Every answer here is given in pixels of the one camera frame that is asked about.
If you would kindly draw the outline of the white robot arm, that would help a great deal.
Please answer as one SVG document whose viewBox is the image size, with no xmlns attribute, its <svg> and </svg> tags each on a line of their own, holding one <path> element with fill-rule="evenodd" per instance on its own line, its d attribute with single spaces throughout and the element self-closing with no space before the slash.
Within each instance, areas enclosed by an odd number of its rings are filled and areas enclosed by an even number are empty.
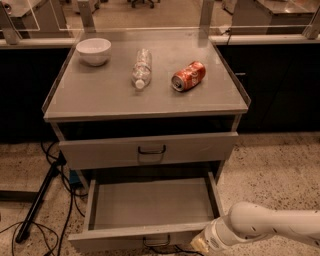
<svg viewBox="0 0 320 256">
<path fill-rule="evenodd" d="M 249 202 L 234 204 L 229 212 L 211 221 L 191 246 L 213 256 L 233 245 L 269 239 L 275 235 L 320 247 L 319 210 L 272 210 Z"/>
</svg>

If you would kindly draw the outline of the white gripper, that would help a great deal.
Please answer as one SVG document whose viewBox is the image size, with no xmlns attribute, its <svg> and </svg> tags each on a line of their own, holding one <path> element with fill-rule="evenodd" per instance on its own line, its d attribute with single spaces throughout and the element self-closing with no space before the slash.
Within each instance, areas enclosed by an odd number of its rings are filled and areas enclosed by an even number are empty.
<svg viewBox="0 0 320 256">
<path fill-rule="evenodd" d="M 262 235 L 249 236 L 236 232 L 227 215 L 214 219 L 203 231 L 191 241 L 193 249 L 204 256 L 213 256 L 237 244 L 257 241 Z"/>
</svg>

